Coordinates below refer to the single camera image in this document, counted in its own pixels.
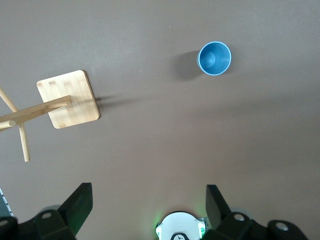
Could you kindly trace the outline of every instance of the wooden stand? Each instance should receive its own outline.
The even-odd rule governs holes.
[[[97,120],[100,113],[86,73],[82,70],[37,82],[44,101],[36,106],[18,110],[0,88],[0,97],[13,113],[0,116],[0,132],[19,125],[24,161],[30,161],[24,122],[49,114],[56,129]]]

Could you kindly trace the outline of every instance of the blue cup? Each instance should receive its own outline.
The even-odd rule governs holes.
[[[209,42],[198,53],[197,63],[199,68],[208,75],[223,74],[231,63],[230,49],[223,42]]]

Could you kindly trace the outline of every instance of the gray surface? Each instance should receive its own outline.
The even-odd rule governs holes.
[[[166,213],[206,215],[206,184],[257,222],[320,238],[320,3],[0,1],[1,87],[19,108],[36,82],[85,70],[97,121],[0,134],[0,183],[20,221],[93,184],[79,240],[153,240]],[[202,74],[195,53],[226,43],[230,69]],[[0,115],[10,113],[0,102]]]

